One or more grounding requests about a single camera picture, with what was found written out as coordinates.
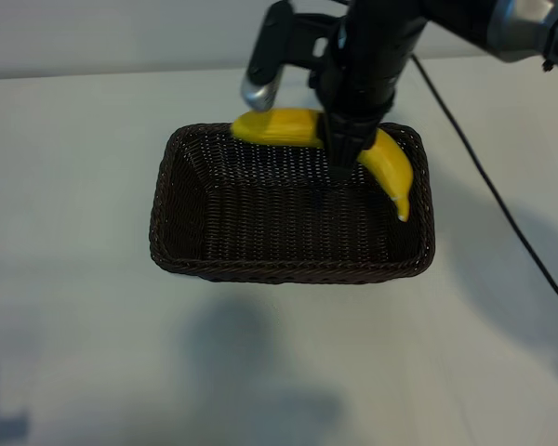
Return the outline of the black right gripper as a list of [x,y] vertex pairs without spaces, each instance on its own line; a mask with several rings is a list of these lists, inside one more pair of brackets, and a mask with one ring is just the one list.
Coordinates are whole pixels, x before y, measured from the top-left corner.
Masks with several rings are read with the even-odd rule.
[[327,39],[309,85],[323,109],[329,175],[345,180],[392,108],[423,32],[422,7],[420,1],[351,1],[341,17],[311,13],[309,19]]

